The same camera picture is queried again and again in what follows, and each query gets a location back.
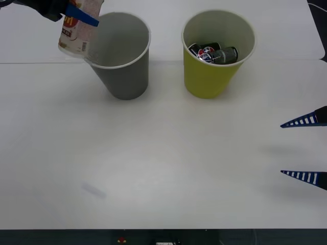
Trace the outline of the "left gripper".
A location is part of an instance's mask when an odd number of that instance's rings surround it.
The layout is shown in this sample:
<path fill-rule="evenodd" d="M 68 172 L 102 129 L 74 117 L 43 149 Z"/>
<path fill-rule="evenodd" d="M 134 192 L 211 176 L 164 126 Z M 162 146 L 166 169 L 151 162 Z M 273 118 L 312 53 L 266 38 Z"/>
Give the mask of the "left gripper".
<path fill-rule="evenodd" d="M 77 6 L 68 5 L 69 0 L 18 0 L 14 1 L 14 3 L 32 8 L 43 17 L 54 22 L 59 21 L 63 15 L 66 15 L 93 27 L 99 25 L 97 19 L 83 12 Z"/>

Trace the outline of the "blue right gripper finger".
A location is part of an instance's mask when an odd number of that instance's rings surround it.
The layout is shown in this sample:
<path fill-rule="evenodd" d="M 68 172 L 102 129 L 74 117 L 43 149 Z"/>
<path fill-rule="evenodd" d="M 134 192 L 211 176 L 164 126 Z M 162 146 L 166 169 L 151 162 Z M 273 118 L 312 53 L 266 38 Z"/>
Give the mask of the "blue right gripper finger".
<path fill-rule="evenodd" d="M 327 172 L 325 171 L 291 171 L 281 170 L 284 175 L 290 176 L 293 179 L 314 185 L 318 188 L 327 190 Z"/>
<path fill-rule="evenodd" d="M 326 108 L 327 106 L 324 106 L 311 113 L 290 120 L 282 124 L 281 128 L 326 127 Z"/>

